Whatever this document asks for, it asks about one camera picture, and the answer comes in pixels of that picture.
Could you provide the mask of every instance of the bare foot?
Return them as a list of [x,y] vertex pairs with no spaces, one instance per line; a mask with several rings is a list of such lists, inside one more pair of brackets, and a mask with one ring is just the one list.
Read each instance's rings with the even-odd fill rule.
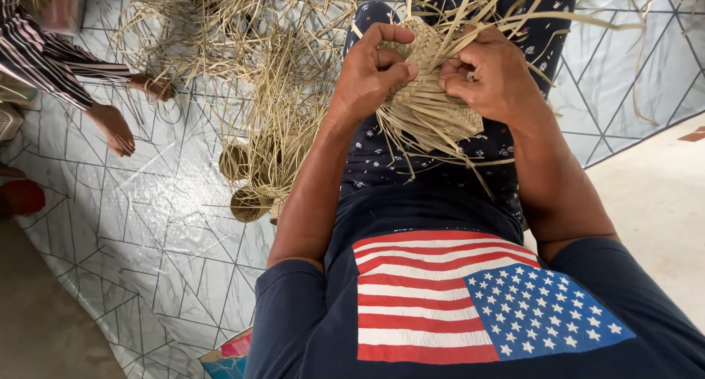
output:
[[108,146],[121,158],[130,157],[135,152],[135,139],[122,113],[110,105],[93,102],[85,113],[95,122],[108,140]]
[[171,86],[147,77],[144,73],[133,75],[133,79],[128,81],[128,87],[136,88],[143,93],[146,93],[152,98],[156,98],[162,102],[166,102],[171,98]]
[[25,172],[15,167],[9,167],[5,163],[0,163],[0,176],[9,178],[26,178]]

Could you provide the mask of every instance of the forearm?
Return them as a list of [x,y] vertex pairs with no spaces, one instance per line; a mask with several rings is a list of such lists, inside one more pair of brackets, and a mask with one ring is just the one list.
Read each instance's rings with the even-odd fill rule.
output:
[[531,124],[511,127],[519,198],[539,256],[550,261],[569,242],[616,233],[595,187],[546,107]]
[[336,220],[336,208],[355,124],[326,116],[283,207],[267,267],[290,258],[323,270],[323,257]]

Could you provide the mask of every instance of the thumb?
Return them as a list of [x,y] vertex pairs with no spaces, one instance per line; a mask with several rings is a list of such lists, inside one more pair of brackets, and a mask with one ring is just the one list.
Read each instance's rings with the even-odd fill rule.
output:
[[411,62],[398,62],[390,66],[386,71],[379,72],[377,74],[377,80],[382,84],[382,87],[389,90],[393,86],[414,80],[418,72],[419,68],[416,64],[412,64]]
[[467,104],[472,104],[480,91],[480,82],[471,82],[467,78],[450,73],[438,78],[438,86],[452,97],[462,98]]

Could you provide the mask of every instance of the hand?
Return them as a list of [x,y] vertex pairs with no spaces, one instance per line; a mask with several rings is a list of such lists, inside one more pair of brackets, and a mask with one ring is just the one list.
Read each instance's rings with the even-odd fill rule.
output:
[[[466,35],[475,30],[468,26]],[[474,70],[474,81],[467,79]],[[438,86],[452,97],[462,98],[482,117],[510,128],[535,123],[551,108],[529,74],[522,50],[494,25],[482,30],[474,41],[448,59]]]
[[394,49],[378,49],[382,41],[408,44],[414,33],[398,25],[374,23],[348,51],[328,116],[355,125],[374,113],[390,89],[414,80],[419,69],[405,63]]

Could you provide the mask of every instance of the striped pants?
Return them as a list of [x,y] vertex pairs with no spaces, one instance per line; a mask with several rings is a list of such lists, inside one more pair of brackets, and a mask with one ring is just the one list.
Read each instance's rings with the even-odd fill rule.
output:
[[112,83],[132,79],[126,65],[103,61],[54,33],[42,32],[21,7],[0,27],[0,70],[80,111],[90,108],[93,98],[75,76]]

